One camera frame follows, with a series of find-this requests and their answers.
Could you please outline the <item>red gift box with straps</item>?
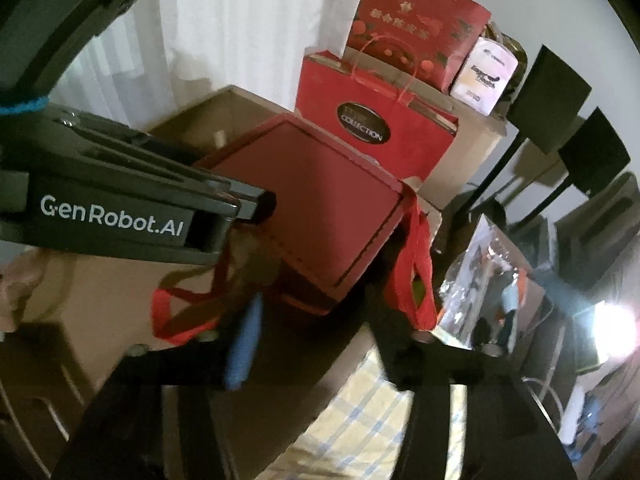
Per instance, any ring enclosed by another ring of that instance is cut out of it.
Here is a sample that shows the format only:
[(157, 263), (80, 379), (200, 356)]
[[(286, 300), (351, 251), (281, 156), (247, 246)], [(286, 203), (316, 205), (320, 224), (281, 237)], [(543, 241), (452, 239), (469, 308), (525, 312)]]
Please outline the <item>red gift box with straps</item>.
[(264, 188), (267, 211), (249, 240), (274, 259), (255, 270), (224, 243), (208, 292), (159, 287), (151, 302), (152, 331), (170, 344), (185, 344), (215, 327), (231, 296), (251, 278), (266, 278), (275, 300), (313, 315), (326, 315), (344, 300), (394, 234), (398, 255), (390, 276), (380, 278), (382, 296), (412, 327), (430, 330), (434, 299), (413, 298), (412, 281), (428, 280), (430, 226), (416, 193), (335, 136), (292, 114), (281, 114), (199, 158), (193, 169)]

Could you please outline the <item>large cardboard box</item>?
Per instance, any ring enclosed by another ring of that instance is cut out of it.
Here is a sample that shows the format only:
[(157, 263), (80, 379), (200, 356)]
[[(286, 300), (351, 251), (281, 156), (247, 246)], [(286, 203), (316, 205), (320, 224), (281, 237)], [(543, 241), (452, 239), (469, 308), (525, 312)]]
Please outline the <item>large cardboard box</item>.
[(411, 279), (430, 267), (418, 196), (336, 136), (236, 87), (171, 117), (156, 136), (48, 105), (3, 123), (27, 174), (29, 245), (212, 266), (230, 230), (252, 226), (281, 262), (281, 299), (315, 315), (343, 300), (393, 232), (406, 233), (384, 288), (410, 322)]

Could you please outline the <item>clear plastic packaged item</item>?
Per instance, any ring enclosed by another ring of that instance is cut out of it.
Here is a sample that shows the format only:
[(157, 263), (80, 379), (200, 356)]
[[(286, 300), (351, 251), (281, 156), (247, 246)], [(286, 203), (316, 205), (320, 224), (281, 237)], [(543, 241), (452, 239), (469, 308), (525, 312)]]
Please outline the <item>clear plastic packaged item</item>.
[(542, 319), (544, 290), (521, 251), (480, 216), (469, 245), (439, 287), (442, 312), (434, 333), (446, 344), (507, 356)]

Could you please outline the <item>yellow plaid bed sheet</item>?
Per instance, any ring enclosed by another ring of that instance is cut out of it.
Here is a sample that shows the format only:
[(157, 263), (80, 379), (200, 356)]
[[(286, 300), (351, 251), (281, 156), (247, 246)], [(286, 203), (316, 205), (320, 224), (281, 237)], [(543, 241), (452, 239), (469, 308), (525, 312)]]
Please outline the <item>yellow plaid bed sheet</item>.
[(370, 350), (328, 406), (258, 477), (388, 479), (404, 437), (412, 394), (384, 376)]

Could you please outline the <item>white curtain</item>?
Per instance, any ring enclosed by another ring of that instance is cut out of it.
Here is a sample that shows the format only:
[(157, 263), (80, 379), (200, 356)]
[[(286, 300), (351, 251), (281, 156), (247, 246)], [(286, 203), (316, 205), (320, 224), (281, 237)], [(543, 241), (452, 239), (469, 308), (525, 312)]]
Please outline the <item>white curtain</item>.
[(304, 56), (341, 55), (359, 1), (139, 0), (50, 99), (140, 130), (228, 84), (290, 110)]

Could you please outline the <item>right black speaker on stand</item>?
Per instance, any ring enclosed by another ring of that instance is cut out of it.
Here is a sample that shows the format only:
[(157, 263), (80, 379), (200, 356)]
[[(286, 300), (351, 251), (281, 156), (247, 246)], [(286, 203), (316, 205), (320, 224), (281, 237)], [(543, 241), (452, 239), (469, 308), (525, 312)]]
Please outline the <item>right black speaker on stand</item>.
[(527, 226), (571, 186), (588, 197), (602, 192), (631, 161), (623, 140), (599, 107), (559, 148), (558, 154), (566, 168), (566, 178), (527, 216), (511, 226), (513, 232)]

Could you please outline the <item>red collection paper bag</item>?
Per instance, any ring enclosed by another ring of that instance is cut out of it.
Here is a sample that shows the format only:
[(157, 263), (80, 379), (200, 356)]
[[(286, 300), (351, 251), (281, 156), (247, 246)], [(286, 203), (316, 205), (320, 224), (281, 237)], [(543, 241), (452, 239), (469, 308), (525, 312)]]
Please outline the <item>red collection paper bag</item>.
[(295, 108), (400, 180), (425, 180), (450, 148), (458, 118), (374, 70), (333, 54), (303, 60)]

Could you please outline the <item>white pink pouch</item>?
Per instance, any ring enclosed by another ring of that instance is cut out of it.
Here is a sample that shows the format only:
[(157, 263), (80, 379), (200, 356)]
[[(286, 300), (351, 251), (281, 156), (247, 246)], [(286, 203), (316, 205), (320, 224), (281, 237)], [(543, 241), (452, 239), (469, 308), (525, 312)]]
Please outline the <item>white pink pouch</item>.
[(489, 116), (518, 68), (518, 59), (502, 44), (478, 38), (449, 94), (483, 116)]

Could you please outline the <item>red floral gift bag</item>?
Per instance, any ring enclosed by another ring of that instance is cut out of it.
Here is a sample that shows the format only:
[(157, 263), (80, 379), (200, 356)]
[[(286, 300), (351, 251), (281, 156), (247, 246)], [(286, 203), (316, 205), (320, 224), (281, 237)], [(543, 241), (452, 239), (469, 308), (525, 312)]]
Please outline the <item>red floral gift bag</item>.
[(360, 0), (347, 45), (446, 93), (490, 18), (473, 0)]

